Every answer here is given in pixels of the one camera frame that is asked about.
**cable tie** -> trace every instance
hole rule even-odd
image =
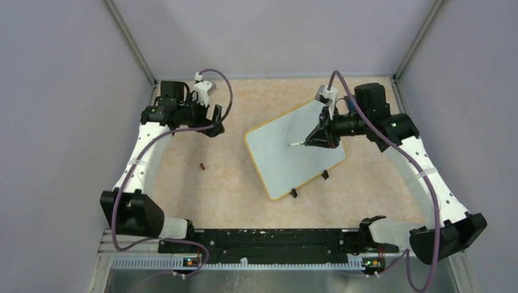
[[[145,162],[142,160],[133,159],[128,162],[128,165],[137,165],[137,166],[148,166],[149,162]]]
[[[414,177],[408,179],[407,181],[405,181],[406,184],[414,181],[414,180],[419,180],[421,179],[422,177],[425,177],[425,176],[428,176],[428,175],[432,175],[432,174],[435,174],[437,173],[437,168],[428,168],[420,173],[417,173]]]

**metal floor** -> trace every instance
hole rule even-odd
[[[387,262],[394,258],[387,257]],[[412,258],[413,280],[422,287],[429,266]],[[157,270],[112,269],[105,293],[126,293]],[[172,275],[158,276],[132,292],[185,293],[305,293],[305,292],[413,292],[406,278],[404,261],[390,273],[378,278],[354,278],[322,270],[206,270],[183,281]],[[437,266],[433,287],[428,292],[458,292],[450,263],[444,259]]]

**beige tabletop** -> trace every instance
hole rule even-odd
[[[369,82],[382,84],[392,113],[398,111],[389,78],[346,80],[351,90]],[[155,202],[166,215],[190,219],[196,228],[356,228],[375,215],[422,222],[399,173],[365,137],[342,138],[346,159],[329,170],[328,180],[311,180],[297,189],[297,198],[269,199],[245,146],[245,132],[314,98],[328,81],[231,80],[234,103],[225,133],[212,139],[177,134],[162,156],[153,185]],[[225,109],[228,90],[223,81],[216,84],[211,104]],[[338,80],[334,86],[345,94]],[[345,113],[344,103],[338,108]]]

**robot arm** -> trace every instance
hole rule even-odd
[[[209,97],[216,90],[214,83],[204,81],[197,73],[194,90],[185,94],[184,86],[184,82],[162,81],[161,96],[157,97],[155,105],[146,107],[141,114],[137,142],[122,176],[112,190],[102,193],[101,206],[106,219],[111,224],[117,192],[123,185],[130,167],[136,164],[133,174],[122,191],[117,213],[117,234],[184,239],[194,229],[188,220],[166,217],[162,209],[153,201],[151,194],[151,186],[160,165],[160,158],[172,136],[163,137],[149,146],[150,142],[181,125],[199,128],[221,120],[220,105],[214,108],[212,120],[206,118]],[[199,132],[215,137],[224,131],[223,125],[219,123],[211,129]],[[149,149],[137,161],[137,156],[147,147]]]
[[[349,113],[340,115],[335,107],[337,90],[327,90],[323,85],[316,99],[326,104],[319,116],[317,127],[305,141],[296,145],[336,148],[341,136],[366,135],[376,143],[380,151],[399,171],[423,214],[425,223],[397,222],[383,216],[364,219],[360,230],[369,242],[387,243],[401,248],[413,249],[416,256],[426,264],[431,263],[434,229],[440,229],[439,259],[467,248],[480,235],[487,223],[482,214],[472,215],[453,195],[431,162],[423,146],[419,132],[406,114],[390,114],[385,100],[385,88],[380,84],[364,84],[354,89],[356,102],[375,127],[411,155],[423,168],[417,169],[394,148],[383,142],[365,125],[354,107],[348,104]],[[429,189],[420,180],[427,176],[437,194],[440,227],[434,227],[434,208]]]

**white board surface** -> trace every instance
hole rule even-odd
[[[288,146],[304,141],[318,124],[323,106],[313,100],[245,135],[250,156],[272,200],[288,194],[345,159],[343,144],[336,149]]]

